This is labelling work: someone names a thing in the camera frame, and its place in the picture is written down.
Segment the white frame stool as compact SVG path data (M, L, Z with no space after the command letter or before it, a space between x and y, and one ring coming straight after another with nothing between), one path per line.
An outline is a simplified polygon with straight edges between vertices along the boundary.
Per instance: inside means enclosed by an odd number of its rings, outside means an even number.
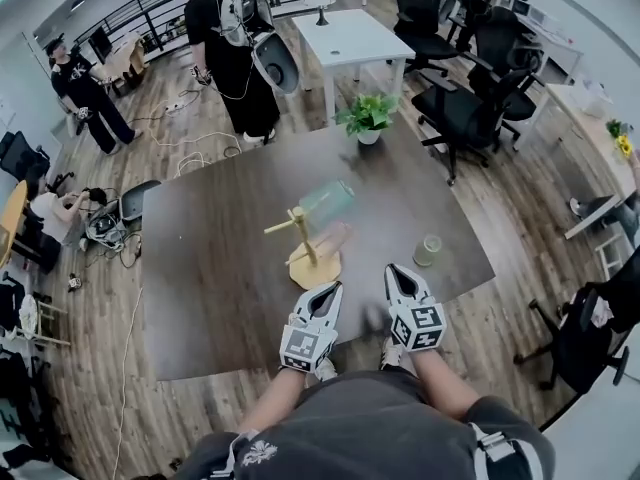
M621 270L626 261L626 237L615 233L600 243L594 250L599 259L606 280L611 279Z

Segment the wooden cup tree stand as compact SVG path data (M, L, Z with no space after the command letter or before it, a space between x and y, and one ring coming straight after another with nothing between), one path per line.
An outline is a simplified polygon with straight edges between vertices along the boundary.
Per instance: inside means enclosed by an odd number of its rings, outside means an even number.
M342 271L340 251L330 258L318 259L311 244L311 240L326 227L313 235L299 206L288 209L287 214L288 218L284 222L266 228L263 233L269 235L290 227L297 230L299 244L285 261L290 279L304 290L336 281Z

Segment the yellow top side table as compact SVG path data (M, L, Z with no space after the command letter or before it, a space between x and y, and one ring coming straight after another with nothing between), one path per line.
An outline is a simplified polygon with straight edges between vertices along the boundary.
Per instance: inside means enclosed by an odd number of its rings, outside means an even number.
M0 269L9 260L23 210L27 203L28 186L25 180L18 183L10 194L0 216Z

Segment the table with beige cloth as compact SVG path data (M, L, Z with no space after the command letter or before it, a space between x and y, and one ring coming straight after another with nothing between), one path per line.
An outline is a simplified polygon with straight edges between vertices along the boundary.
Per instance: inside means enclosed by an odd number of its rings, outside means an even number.
M107 55L103 71L110 79L110 87L116 96L137 88L142 82L148 65L141 36L131 32L114 46Z

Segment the person's right white shoe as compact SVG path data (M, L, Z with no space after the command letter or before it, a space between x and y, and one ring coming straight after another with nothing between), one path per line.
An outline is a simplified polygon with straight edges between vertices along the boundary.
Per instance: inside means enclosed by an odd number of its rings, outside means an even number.
M403 354L404 348L402 345L396 343L392 337L387 338L382 347L379 369L385 371L399 368Z

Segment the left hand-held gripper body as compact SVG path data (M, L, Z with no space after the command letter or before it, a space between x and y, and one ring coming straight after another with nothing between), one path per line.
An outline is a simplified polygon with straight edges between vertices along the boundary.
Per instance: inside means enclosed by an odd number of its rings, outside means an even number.
M280 343L280 364L301 372L315 372L327 358L338 338L334 329L317 326L284 326Z

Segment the green plant in white pot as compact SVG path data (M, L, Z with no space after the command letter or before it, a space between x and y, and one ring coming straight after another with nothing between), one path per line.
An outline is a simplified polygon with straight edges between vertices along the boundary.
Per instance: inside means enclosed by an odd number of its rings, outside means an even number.
M393 95L364 95L334 116L337 125L344 125L348 136L355 136L363 145L373 145L383 130L393 123L392 115L398 99Z

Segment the long wooden top table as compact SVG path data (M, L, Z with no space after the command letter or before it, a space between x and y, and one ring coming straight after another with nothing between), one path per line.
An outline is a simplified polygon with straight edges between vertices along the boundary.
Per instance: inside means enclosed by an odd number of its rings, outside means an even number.
M583 112L576 96L578 88L570 85L546 84L533 116L525 122L520 138L513 144L519 152L534 136L549 106L557 107L569 121L569 128L577 131L576 139L562 138L562 143L573 147L578 158L583 160L581 170L595 175L595 180L604 185L604 203L587 217L568 229L564 238L570 240L599 220L610 209L621 205L635 190L632 169L617 149L609 135L605 118L596 119Z

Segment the white floral cloth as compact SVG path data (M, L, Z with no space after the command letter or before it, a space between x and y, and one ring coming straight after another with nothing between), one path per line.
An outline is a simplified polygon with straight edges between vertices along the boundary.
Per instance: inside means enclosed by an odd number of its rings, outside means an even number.
M38 304L30 294L26 294L22 299L19 321L22 334L27 339L34 338L38 330Z

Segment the person's right forearm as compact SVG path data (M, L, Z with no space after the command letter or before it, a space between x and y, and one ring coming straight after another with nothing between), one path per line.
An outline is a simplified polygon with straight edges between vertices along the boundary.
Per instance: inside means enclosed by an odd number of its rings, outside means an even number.
M431 405L440 412L461 420L480 399L436 350L410 353L410 359Z

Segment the wooden stool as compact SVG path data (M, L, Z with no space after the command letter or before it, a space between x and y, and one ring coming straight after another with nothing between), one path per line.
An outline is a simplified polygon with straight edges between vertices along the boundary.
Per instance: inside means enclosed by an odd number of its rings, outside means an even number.
M38 304L38 330L35 337L32 339L27 339L22 334L20 326L15 327L14 330L12 331L12 334L21 339L33 342L35 345L38 345L38 346L56 345L56 346L70 347L71 346L70 341L60 339L59 337L55 337L55 336L49 336L44 333L45 330L55 330L57 318L60 316L67 316L68 311L66 309L61 309L56 306L53 306L50 303L42 302L41 300L36 299L36 301Z

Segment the yellow-green translucent cup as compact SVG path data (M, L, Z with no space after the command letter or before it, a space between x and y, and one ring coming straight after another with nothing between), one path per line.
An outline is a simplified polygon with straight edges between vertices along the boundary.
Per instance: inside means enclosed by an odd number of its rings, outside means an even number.
M441 249L442 241L438 236L426 235L417 243L413 253L413 261L420 267L429 267L433 264Z

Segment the blue-green translucent cup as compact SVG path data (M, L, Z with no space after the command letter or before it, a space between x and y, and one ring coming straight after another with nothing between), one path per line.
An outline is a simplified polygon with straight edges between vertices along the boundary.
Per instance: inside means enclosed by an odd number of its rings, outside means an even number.
M309 228L315 232L337 221L352 205L353 189L342 180L332 181L306 194L299 200Z

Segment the square white table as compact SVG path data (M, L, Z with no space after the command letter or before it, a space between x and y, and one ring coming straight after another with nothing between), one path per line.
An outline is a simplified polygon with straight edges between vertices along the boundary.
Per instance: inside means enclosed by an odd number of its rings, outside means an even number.
M415 58L415 52L362 9L332 11L325 17L328 23L322 26L311 14L294 17L292 21L299 37L301 88L310 89L309 59L314 56L322 75L327 125L336 124L335 75L341 68L359 72L366 64L390 60L393 64L390 94L399 99L405 64Z

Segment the pink translucent cup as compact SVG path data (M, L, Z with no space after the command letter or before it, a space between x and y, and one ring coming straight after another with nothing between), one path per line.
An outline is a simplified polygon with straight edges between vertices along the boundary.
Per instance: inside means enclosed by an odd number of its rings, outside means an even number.
M311 240L317 258L330 258L338 253L351 233L351 226L345 222L335 221L329 224Z

